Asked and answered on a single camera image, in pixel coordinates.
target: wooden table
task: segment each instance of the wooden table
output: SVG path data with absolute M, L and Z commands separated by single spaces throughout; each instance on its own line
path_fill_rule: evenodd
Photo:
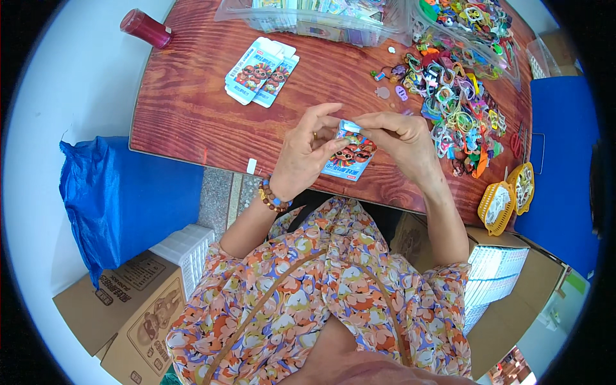
M 503 179 L 505 166 L 511 172 L 521 164 L 509 149 L 510 136 L 517 135 L 521 121 L 529 128 L 527 157 L 530 156 L 531 74 L 525 48 L 534 35 L 515 11 L 502 0 L 501 4 L 513 16 L 512 29 L 522 49 L 518 55 L 521 92 L 506 79 L 484 81 L 506 117 L 508 131 L 499 139 L 505 152 L 490 162 L 479 179 L 454 177 L 451 161 L 441 160 L 462 219 L 478 226 L 482 223 L 477 206 L 486 186 Z M 309 106 L 342 102 L 344 107 L 335 114 L 339 118 L 407 109 L 419 115 L 420 96 L 411 95 L 402 102 L 394 94 L 393 84 L 377 83 L 370 76 L 371 70 L 402 62 L 401 56 L 407 52 L 403 45 L 387 40 L 380 47 L 358 48 L 289 33 L 267 35 L 296 47 L 301 58 L 274 104 L 270 108 L 239 104 L 224 91 L 225 75 L 250 44 L 264 34 L 242 20 L 214 22 L 218 5 L 219 1 L 177 0 L 169 13 L 165 25 L 173 29 L 175 36 L 168 49 L 154 49 L 150 55 L 133 118 L 132 150 L 243 173 L 249 158 L 254 158 L 254 174 L 263 176 L 274 169 L 285 132 L 295 127 Z M 387 51 L 389 46 L 396 49 L 396 54 Z M 378 98 L 374 93 L 377 86 L 387 86 L 391 96 L 387 100 Z M 425 212 L 417 186 L 404 178 L 384 151 L 376 152 L 357 182 L 322 174 L 313 188 Z

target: wooden bead bracelet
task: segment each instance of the wooden bead bracelet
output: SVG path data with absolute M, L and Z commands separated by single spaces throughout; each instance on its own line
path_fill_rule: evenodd
M 269 181 L 271 177 L 272 175 L 269 174 L 262 181 L 260 181 L 259 198 L 263 201 L 263 203 L 267 205 L 267 207 L 269 207 L 270 210 L 274 210 L 277 213 L 282 213 L 284 210 L 288 209 L 291 206 L 293 200 L 290 200 L 289 202 L 283 202 L 280 199 L 276 198 L 274 193 L 272 193 L 271 188 L 269 187 Z

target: orange floral pattern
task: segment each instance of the orange floral pattern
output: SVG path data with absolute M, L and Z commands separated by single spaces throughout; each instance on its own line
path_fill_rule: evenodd
M 330 316 L 353 333 L 358 351 L 381 352 L 401 362 L 398 346 L 403 346 L 416 367 L 470 377 L 471 352 L 462 335 L 469 264 L 419 274 L 402 256 L 389 254 L 374 221 L 353 199 L 330 199 L 287 233 L 298 213 L 279 218 L 270 240 L 244 260 L 229 256 L 218 243 L 210 246 L 201 282 L 166 339 L 184 384 L 201 385 L 217 354 L 274 281 L 322 251 L 291 272 L 248 321 L 215 369 L 212 384 L 276 384 L 302 367 Z M 403 329 L 401 344 L 392 314 Z

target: orange plastic basket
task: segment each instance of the orange plastic basket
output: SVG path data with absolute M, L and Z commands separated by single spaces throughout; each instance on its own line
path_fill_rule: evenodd
M 520 175 L 520 173 L 522 172 L 524 168 L 530 168 L 530 175 L 531 175 L 530 184 L 532 185 L 533 189 L 530 191 L 529 200 L 527 200 L 526 203 L 524 203 L 522 207 L 518 208 L 517 202 L 516 202 L 516 199 L 517 199 L 516 182 L 517 182 L 517 177 Z M 535 195 L 535 171 L 533 170 L 532 163 L 526 162 L 516 167 L 511 172 L 511 174 L 507 177 L 507 183 L 511 185 L 511 190 L 513 191 L 513 197 L 515 198 L 513 208 L 516 210 L 516 214 L 522 215 L 526 213 L 530 209 L 530 202 L 533 200 L 533 196 Z
M 494 194 L 496 194 L 498 186 L 503 186 L 509 192 L 509 199 L 511 200 L 505 205 L 505 209 L 498 213 L 498 217 L 494 223 L 487 224 L 485 223 L 485 215 L 488 213 L 488 208 L 494 199 Z M 484 223 L 485 228 L 488 229 L 488 235 L 501 235 L 505 231 L 505 227 L 507 227 L 507 223 L 509 222 L 509 218 L 511 218 L 511 213 L 513 213 L 515 205 L 516 201 L 513 197 L 511 185 L 504 180 L 499 183 L 493 183 L 485 189 L 484 197 L 481 198 L 481 202 L 477 208 L 477 214 Z

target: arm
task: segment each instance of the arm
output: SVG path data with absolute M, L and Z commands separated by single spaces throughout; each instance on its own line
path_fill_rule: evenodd
M 325 103 L 308 108 L 298 126 L 285 136 L 270 180 L 272 193 L 281 201 L 290 201 L 310 187 L 327 159 L 349 144 L 348 139 L 332 140 L 340 119 L 328 114 L 341 107 L 340 103 Z M 259 197 L 254 197 L 222 236 L 221 248 L 243 259 L 263 243 L 276 214 Z
M 380 112 L 362 115 L 355 122 L 365 128 L 362 135 L 387 151 L 406 177 L 421 190 L 434 265 L 467 262 L 466 229 L 440 167 L 426 120 L 419 116 Z
M 233 222 L 221 238 L 221 248 L 236 258 L 244 258 L 265 240 L 276 212 L 270 210 L 259 197 Z

